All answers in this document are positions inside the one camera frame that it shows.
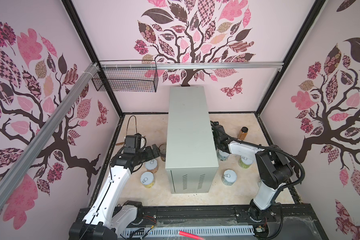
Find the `dark label tin can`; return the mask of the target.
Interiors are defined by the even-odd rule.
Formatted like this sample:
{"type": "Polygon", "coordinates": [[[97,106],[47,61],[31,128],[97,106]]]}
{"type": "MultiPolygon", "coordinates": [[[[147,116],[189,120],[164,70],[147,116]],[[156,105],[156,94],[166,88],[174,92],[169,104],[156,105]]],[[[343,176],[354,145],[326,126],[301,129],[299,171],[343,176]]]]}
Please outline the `dark label tin can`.
{"type": "Polygon", "coordinates": [[[166,152],[167,152],[167,144],[163,143],[159,146],[159,150],[160,150],[160,158],[163,162],[166,161],[166,152]]]}

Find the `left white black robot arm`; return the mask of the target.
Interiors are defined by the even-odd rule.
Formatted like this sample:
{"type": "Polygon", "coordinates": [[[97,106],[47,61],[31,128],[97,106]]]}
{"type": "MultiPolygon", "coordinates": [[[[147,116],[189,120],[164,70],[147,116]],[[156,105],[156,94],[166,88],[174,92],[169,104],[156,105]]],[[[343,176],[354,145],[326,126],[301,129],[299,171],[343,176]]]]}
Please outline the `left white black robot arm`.
{"type": "Polygon", "coordinates": [[[129,224],[142,219],[142,203],[125,203],[115,213],[119,197],[135,166],[160,156],[157,145],[128,151],[121,148],[111,159],[107,181],[89,209],[81,209],[69,230],[70,240],[116,240],[129,224]]]}

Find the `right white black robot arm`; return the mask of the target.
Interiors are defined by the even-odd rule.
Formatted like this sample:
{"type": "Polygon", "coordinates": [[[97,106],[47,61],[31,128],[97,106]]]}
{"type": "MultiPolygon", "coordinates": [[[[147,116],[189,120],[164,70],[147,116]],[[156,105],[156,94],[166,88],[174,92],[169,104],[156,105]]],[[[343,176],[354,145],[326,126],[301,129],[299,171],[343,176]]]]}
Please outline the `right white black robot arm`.
{"type": "Polygon", "coordinates": [[[245,142],[228,135],[219,122],[210,123],[220,161],[225,161],[230,155],[236,155],[244,164],[257,163],[260,186],[250,202],[248,215],[254,222],[262,221],[275,204],[280,192],[300,184],[305,179],[303,165],[276,145],[267,147],[245,142]]]}

